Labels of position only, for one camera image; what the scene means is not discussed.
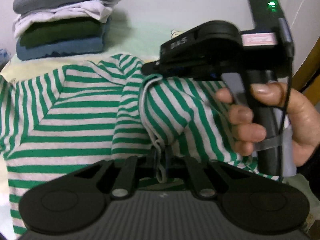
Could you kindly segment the green white striped shirt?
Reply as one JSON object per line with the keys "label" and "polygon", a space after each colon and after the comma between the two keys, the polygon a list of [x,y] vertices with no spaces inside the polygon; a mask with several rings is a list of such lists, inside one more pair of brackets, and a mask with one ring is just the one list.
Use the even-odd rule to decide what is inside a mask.
{"label": "green white striped shirt", "polygon": [[29,189],[103,159],[171,153],[257,171],[255,158],[232,149],[228,107],[214,98],[223,83],[148,78],[142,65],[117,54],[21,81],[1,75],[1,156],[17,236]]}

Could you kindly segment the blue folded garment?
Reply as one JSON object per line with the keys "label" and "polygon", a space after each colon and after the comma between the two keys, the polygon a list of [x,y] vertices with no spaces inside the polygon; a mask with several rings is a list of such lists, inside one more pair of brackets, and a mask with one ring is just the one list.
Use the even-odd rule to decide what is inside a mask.
{"label": "blue folded garment", "polygon": [[22,61],[42,59],[47,57],[66,57],[81,54],[100,53],[105,49],[107,34],[111,25],[109,18],[103,26],[100,36],[82,38],[78,40],[65,40],[52,44],[44,44],[34,48],[25,48],[16,43],[16,55]]}

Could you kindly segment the blue patterned cloth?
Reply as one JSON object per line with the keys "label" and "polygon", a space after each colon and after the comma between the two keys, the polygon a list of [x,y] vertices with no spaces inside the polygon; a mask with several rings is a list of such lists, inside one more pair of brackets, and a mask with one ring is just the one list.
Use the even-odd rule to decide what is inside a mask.
{"label": "blue patterned cloth", "polygon": [[10,60],[11,53],[6,49],[0,49],[0,68],[3,68]]}

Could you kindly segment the dark green folded garment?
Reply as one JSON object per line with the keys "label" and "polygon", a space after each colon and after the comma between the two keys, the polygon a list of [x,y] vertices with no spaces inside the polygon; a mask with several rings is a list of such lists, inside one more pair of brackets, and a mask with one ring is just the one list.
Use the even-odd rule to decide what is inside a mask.
{"label": "dark green folded garment", "polygon": [[33,23],[19,41],[25,48],[34,48],[59,41],[96,37],[103,33],[105,26],[106,24],[89,17]]}

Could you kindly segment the wooden bed frame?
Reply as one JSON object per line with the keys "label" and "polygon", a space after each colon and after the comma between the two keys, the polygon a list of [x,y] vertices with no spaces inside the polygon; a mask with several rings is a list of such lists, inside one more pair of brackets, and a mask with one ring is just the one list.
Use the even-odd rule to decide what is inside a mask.
{"label": "wooden bed frame", "polygon": [[315,106],[319,103],[319,39],[293,76],[292,87]]}

